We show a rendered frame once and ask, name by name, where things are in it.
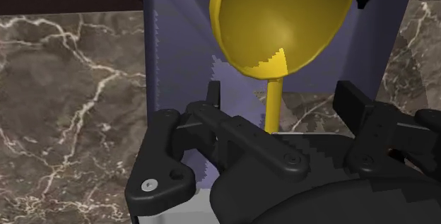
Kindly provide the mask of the yellow ladle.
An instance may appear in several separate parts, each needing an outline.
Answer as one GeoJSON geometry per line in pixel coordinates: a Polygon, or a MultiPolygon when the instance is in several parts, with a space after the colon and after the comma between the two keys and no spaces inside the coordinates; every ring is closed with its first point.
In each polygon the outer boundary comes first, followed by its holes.
{"type": "Polygon", "coordinates": [[[264,129],[279,130],[283,79],[313,61],[342,26],[352,0],[210,0],[213,35],[228,63],[265,80],[264,129]]]}

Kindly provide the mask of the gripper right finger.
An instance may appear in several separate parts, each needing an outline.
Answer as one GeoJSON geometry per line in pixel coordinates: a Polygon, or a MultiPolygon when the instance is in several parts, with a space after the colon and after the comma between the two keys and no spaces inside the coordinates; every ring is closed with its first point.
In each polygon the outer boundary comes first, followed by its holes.
{"type": "Polygon", "coordinates": [[[441,179],[441,112],[415,116],[371,100],[350,81],[336,84],[334,111],[355,135],[345,166],[359,175],[441,179]]]}

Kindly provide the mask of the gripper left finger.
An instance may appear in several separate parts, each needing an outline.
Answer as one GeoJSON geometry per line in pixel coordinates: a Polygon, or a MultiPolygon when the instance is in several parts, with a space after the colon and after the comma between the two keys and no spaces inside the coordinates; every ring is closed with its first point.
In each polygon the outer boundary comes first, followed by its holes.
{"type": "Polygon", "coordinates": [[[306,178],[310,163],[241,116],[221,111],[221,83],[208,83],[205,100],[191,102],[184,113],[153,113],[125,189],[132,216],[153,216],[190,200],[196,176],[181,159],[196,149],[219,172],[210,203],[217,215],[250,210],[259,215],[288,196],[306,178]]]}

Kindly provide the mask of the blue box with black corners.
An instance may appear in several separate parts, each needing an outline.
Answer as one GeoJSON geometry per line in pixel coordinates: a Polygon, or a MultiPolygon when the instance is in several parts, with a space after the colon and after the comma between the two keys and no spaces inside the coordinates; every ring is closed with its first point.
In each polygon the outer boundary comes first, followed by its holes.
{"type": "MultiPolygon", "coordinates": [[[[345,22],[317,60],[287,77],[284,90],[331,93],[347,78],[375,97],[408,0],[354,0],[345,22]]],[[[144,0],[148,111],[172,108],[206,96],[220,82],[221,106],[262,125],[264,106],[255,92],[265,82],[248,78],[227,63],[208,25],[208,0],[144,0]]]]}

